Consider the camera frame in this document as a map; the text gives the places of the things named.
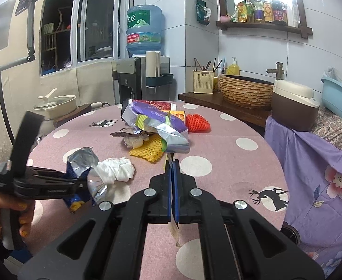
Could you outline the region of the left hand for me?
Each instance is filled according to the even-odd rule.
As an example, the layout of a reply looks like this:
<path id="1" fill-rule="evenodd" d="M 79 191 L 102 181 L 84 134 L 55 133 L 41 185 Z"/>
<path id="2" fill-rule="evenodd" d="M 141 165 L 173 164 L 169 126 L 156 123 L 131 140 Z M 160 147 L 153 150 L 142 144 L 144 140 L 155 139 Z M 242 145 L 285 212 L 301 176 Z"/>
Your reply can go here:
<path id="1" fill-rule="evenodd" d="M 25 238 L 30 234 L 32 221 L 34 218 L 35 201 L 24 201 L 14 196 L 0 193 L 0 218 L 3 210 L 13 210 L 20 213 L 18 224 L 19 234 Z M 0 239 L 2 238 L 3 225 L 0 221 Z"/>

